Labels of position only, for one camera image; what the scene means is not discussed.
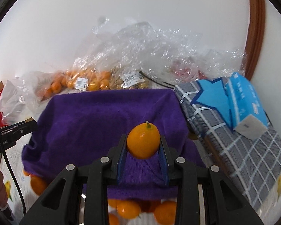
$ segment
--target blue star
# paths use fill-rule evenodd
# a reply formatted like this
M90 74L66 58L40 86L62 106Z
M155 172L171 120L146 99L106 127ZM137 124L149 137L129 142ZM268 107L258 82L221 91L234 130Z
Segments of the blue star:
M231 112L226 95L222 78L215 80L198 80L198 84L201 88L199 93L192 100L192 104L201 104L203 106L215 109L222 116L229 128L231 124Z

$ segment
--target wooden door frame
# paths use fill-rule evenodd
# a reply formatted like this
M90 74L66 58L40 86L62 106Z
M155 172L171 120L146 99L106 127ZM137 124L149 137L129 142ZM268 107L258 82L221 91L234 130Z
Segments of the wooden door frame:
M265 29L265 0L250 0L250 23L246 42L245 77L251 80L258 63Z

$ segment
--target white wall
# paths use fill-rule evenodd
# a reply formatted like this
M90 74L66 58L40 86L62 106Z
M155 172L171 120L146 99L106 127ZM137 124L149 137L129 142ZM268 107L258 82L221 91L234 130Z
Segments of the white wall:
M72 65L97 19L131 17L155 28L202 33L202 47L243 48L248 0L18 0L0 23L0 80Z
M265 36L252 83L281 137L281 15L268 0Z

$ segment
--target orange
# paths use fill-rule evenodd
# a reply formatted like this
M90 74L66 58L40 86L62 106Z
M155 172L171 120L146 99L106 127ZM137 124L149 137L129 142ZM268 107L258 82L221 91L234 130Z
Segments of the orange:
M67 87L67 78L64 76L63 78L62 78L62 80L61 80L61 85L63 86L63 87Z
M89 91L97 91L98 89L99 89L99 82L98 81L96 81L96 80L94 80L94 81L91 81L91 82L89 82L89 84L88 84L88 90Z
M52 96L52 94L53 94L53 92L52 92L51 88L47 89L46 93L44 94L44 99L50 98Z
M24 174L25 176L29 176L29 175L30 175L30 173L26 172L24 169L23 169L23 174Z
M127 137L127 149L138 159L147 159L155 154L160 144L160 134L154 124L146 121L137 125Z
M101 80L100 89L101 90L109 90L109 80L107 80L107 79Z
M78 78L79 75L80 75L80 73L79 73L78 71L73 70L73 71L71 72L71 79Z
M58 94L59 92L61 92L61 83L59 81L55 81L51 84L51 90L54 94Z
M117 212L125 219L134 219L141 213L141 208L135 201L123 200L118 203Z
M108 219L109 219L109 225L119 225L120 224L117 216L112 213L108 214Z
M111 73L109 71L103 71L100 73L101 80L109 80L111 77Z
M30 186L32 190L40 196L48 187L47 183L39 176L32 176L30 179Z
M154 211L155 220L161 225L173 225L176 217L177 203L165 201L158 205Z
M87 74L87 72L88 72L88 70L87 70L87 69L85 69L85 70L81 70L81 71L79 72L79 76L80 76L80 77L83 77L83 78L86 78L86 74Z
M116 208L119 201L120 201L120 200L118 200L118 199L108 199L108 200L107 200L107 203L108 203L108 205L110 205L111 207Z
M71 74L72 74L72 71L70 71L70 70L65 71L65 75L66 75L66 76L70 77L70 76L71 76Z
M53 82L61 82L63 79L63 76L61 75L61 73L56 73L53 79Z
M74 81L73 81L73 80L69 80L69 81L67 82L67 87L68 87L69 89L73 89L73 88L74 88Z
M94 80L94 79L97 78L96 73L93 72L93 71L89 71L89 72L86 74L86 77L87 77L89 80Z

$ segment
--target barcode sticker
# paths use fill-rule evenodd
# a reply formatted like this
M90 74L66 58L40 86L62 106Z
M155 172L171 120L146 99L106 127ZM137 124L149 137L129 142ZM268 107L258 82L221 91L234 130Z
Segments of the barcode sticker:
M125 74L122 77L122 80L127 88L145 81L139 72Z
M87 83L88 83L88 79L77 78L74 88L85 92L87 89Z

